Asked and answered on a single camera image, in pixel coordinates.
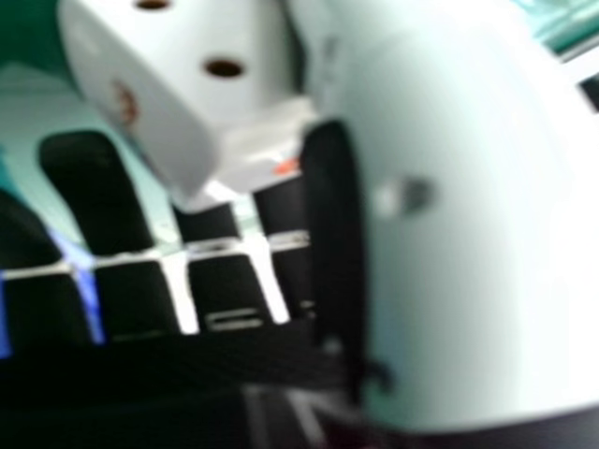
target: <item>brown hole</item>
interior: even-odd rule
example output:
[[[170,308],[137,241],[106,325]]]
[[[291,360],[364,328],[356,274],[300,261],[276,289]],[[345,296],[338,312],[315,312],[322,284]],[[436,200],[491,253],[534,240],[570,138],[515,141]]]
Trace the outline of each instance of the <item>brown hole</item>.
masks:
[[[204,65],[208,73],[219,78],[236,78],[243,74],[243,65],[229,59],[214,59]]]
[[[137,3],[137,6],[141,9],[162,9],[169,5],[168,0],[139,0]]]

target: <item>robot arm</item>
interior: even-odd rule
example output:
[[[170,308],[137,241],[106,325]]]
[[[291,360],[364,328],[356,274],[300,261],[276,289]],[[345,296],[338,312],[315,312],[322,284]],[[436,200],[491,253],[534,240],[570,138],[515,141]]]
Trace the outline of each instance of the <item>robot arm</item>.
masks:
[[[597,406],[599,137],[557,63],[490,0],[287,11],[312,101],[274,0],[64,0],[60,18],[81,90],[181,208],[206,207],[208,180],[276,183],[306,132],[316,165],[351,155],[367,261],[352,347],[389,380],[362,379],[374,422],[447,434]]]

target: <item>dark hole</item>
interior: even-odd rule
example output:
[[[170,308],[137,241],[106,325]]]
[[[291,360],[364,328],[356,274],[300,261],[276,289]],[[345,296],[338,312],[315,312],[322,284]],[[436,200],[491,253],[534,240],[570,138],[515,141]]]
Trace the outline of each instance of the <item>dark hole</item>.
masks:
[[[243,65],[227,59],[215,59],[205,65],[211,75],[219,78],[236,78],[243,73]]]
[[[138,7],[141,9],[162,9],[168,7],[168,0],[139,0]]]

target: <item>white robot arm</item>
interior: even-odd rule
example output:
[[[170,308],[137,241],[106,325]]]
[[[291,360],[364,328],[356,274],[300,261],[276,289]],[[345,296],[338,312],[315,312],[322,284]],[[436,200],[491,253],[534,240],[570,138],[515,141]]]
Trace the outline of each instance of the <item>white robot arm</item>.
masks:
[[[599,406],[599,136],[507,2],[171,3],[64,0],[80,88],[189,211],[217,201],[209,180],[297,176],[302,136],[340,125],[364,225],[361,356],[390,379],[363,379],[370,419],[434,435]]]

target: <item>white plastic housing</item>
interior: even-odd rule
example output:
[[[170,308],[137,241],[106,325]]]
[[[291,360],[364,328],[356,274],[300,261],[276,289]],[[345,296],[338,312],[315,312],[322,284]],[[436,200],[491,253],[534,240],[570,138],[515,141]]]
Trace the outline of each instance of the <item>white plastic housing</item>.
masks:
[[[572,81],[506,1],[291,2],[358,162],[368,357],[394,380],[364,386],[371,419],[446,433],[597,406],[599,137]],[[431,188],[418,210],[407,180]]]
[[[61,32],[84,96],[131,137],[183,210],[217,198],[207,180],[248,192],[297,176],[310,104],[294,92],[277,0],[62,0]],[[214,76],[213,61],[241,65]]]

